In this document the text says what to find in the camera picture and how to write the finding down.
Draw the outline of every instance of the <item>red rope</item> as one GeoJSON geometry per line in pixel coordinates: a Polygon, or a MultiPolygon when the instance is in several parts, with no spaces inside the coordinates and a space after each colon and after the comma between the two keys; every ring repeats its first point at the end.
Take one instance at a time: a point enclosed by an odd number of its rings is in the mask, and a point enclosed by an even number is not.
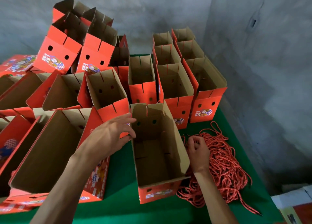
{"type": "MultiPolygon", "coordinates": [[[[251,177],[239,165],[235,158],[235,149],[226,143],[228,138],[222,135],[222,131],[220,130],[218,124],[215,121],[212,121],[210,125],[213,129],[203,129],[197,136],[201,136],[205,139],[205,142],[210,150],[209,170],[213,177],[214,183],[220,191],[220,194],[226,203],[239,199],[241,204],[248,211],[261,215],[257,210],[244,202],[239,192],[247,185],[248,177],[250,179],[250,185],[252,185],[251,177]],[[213,127],[213,123],[216,124],[218,130],[213,127]],[[216,136],[212,136],[209,133],[204,132],[205,130],[215,132],[216,136]]],[[[187,147],[185,136],[182,136],[182,138],[184,139],[185,147],[187,147]]],[[[187,200],[195,207],[199,208],[205,206],[201,189],[191,168],[187,171],[187,175],[191,176],[189,187],[180,186],[177,191],[177,196],[181,199],[187,200]]]]}

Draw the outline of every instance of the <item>green tablecloth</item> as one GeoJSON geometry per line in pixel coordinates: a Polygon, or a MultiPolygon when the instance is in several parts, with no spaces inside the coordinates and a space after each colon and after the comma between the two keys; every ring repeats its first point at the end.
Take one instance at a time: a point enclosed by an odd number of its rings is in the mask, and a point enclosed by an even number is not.
{"type": "MultiPolygon", "coordinates": [[[[253,185],[242,191],[244,201],[263,216],[247,211],[239,201],[229,204],[239,223],[274,223],[283,221],[264,185],[236,139],[223,113],[218,108],[214,117],[228,143],[235,148],[236,158],[252,177],[253,185]]],[[[210,122],[189,124],[180,134],[197,134],[209,128],[210,122]]],[[[0,216],[0,223],[29,223],[37,209],[0,216]]],[[[127,143],[111,156],[104,200],[79,204],[73,223],[210,223],[207,208],[195,208],[177,196],[140,205],[131,144],[127,143]]]]}

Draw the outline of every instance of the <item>stack of boxes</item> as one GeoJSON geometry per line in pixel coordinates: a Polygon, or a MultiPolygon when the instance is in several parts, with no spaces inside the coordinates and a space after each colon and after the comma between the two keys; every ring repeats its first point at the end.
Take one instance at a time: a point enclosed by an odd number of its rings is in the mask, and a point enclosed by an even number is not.
{"type": "MultiPolygon", "coordinates": [[[[178,129],[212,120],[226,80],[189,28],[153,34],[152,54],[131,56],[96,8],[64,0],[52,12],[38,54],[0,65],[0,213],[40,206],[90,133],[129,111],[140,202],[174,195],[189,167],[178,129]]],[[[103,199],[109,160],[79,202],[103,199]]]]}

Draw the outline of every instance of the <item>gray wall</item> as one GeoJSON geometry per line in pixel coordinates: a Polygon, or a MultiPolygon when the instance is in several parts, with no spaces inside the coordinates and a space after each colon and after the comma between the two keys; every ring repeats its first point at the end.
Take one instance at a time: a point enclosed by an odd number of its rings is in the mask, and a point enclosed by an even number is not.
{"type": "MultiPolygon", "coordinates": [[[[0,62],[13,54],[36,54],[61,0],[0,0],[0,62]]],[[[130,53],[152,51],[152,33],[189,26],[202,44],[211,0],[78,0],[114,18],[130,53]]]]}
{"type": "Polygon", "coordinates": [[[212,0],[206,25],[204,50],[276,186],[312,179],[311,16],[312,0],[212,0]]]}

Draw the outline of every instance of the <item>person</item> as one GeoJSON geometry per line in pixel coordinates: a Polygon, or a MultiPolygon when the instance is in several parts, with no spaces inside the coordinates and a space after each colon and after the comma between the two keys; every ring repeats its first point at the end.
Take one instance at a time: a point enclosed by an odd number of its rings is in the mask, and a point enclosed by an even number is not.
{"type": "MultiPolygon", "coordinates": [[[[134,130],[126,125],[135,121],[128,113],[97,127],[71,156],[63,174],[30,223],[72,223],[83,187],[92,170],[101,160],[135,138],[134,130]],[[122,132],[129,135],[119,138],[122,132]]],[[[190,137],[188,151],[191,168],[201,187],[212,224],[237,224],[209,172],[210,152],[205,140],[202,137],[190,137]]]]}

